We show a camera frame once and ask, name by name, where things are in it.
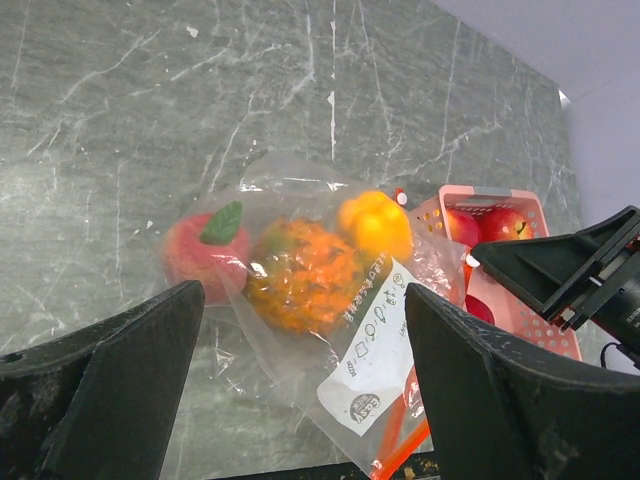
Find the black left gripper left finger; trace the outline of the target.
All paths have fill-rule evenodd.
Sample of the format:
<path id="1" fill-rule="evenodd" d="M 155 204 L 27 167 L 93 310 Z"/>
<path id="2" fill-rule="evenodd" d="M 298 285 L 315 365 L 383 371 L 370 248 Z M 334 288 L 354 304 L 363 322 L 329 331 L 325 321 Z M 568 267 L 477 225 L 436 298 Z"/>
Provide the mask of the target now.
<path id="1" fill-rule="evenodd" d="M 204 310 L 185 281 L 1 358 L 4 479 L 156 479 Z"/>

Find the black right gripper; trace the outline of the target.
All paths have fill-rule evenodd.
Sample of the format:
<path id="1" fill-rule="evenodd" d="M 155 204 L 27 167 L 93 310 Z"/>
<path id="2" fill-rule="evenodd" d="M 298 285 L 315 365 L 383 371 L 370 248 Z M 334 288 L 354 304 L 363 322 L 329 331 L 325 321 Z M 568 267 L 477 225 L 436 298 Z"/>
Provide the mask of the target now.
<path id="1" fill-rule="evenodd" d="M 591 320 L 605 331 L 603 368 L 639 369 L 637 207 L 574 234 L 480 243 L 472 257 L 544 320 L 564 330 Z"/>

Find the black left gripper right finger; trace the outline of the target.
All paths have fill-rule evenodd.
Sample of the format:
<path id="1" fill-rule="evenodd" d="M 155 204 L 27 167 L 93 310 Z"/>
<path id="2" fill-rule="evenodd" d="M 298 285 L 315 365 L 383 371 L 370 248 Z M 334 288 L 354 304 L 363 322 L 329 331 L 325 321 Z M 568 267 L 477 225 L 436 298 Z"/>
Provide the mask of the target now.
<path id="1" fill-rule="evenodd" d="M 639 380 L 551 353 L 412 283 L 408 335 L 444 479 L 635 479 Z"/>

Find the red toy apple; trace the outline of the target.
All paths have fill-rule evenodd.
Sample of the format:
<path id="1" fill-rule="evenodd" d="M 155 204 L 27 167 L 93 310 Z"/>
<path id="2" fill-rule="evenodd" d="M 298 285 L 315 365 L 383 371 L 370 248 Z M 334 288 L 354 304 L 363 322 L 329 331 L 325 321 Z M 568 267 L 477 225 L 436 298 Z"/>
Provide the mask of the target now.
<path id="1" fill-rule="evenodd" d="M 497 208 L 478 220 L 480 241 L 503 242 L 534 238 L 531 222 L 515 210 Z"/>

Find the yellow toy bell pepper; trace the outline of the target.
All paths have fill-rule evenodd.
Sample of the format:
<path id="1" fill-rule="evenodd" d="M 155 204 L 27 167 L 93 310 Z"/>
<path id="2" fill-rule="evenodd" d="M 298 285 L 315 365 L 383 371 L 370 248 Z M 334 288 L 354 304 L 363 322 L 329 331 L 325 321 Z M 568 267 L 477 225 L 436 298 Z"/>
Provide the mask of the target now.
<path id="1" fill-rule="evenodd" d="M 343 202 L 337 213 L 340 230 L 361 250 L 387 253 L 407 262 L 413 251 L 412 230 L 405 210 L 379 190 Z"/>

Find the pink toy peach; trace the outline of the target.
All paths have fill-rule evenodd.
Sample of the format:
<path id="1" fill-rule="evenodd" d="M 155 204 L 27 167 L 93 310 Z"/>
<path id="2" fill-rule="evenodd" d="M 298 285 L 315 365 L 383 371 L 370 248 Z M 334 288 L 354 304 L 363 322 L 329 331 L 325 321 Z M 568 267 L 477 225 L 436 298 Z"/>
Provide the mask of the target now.
<path id="1" fill-rule="evenodd" d="M 198 280 L 207 306 L 228 305 L 244 289 L 248 275 L 251 246 L 242 216 L 243 205 L 234 200 L 172 225 L 161 249 L 167 281 Z"/>

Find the clear zip bag orange zipper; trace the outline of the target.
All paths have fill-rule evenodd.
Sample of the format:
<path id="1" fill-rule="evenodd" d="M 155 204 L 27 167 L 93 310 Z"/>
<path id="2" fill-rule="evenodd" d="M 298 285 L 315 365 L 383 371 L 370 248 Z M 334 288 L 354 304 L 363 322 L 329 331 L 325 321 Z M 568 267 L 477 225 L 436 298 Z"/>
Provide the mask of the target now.
<path id="1" fill-rule="evenodd" d="M 234 316 L 277 394 L 368 477 L 387 479 L 429 436 L 409 340 L 410 286 L 462 305 L 467 248 L 386 193 L 284 153 L 253 162 L 213 203 L 249 234 Z"/>

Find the orange toy pineapple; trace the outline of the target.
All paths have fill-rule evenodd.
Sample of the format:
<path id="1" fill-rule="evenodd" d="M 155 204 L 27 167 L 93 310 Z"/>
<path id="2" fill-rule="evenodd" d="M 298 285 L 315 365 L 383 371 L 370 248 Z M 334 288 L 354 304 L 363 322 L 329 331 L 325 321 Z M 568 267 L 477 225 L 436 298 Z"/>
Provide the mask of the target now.
<path id="1" fill-rule="evenodd" d="M 344 325 L 366 260 L 319 222 L 279 218 L 253 248 L 245 296 L 273 328 L 327 335 Z"/>

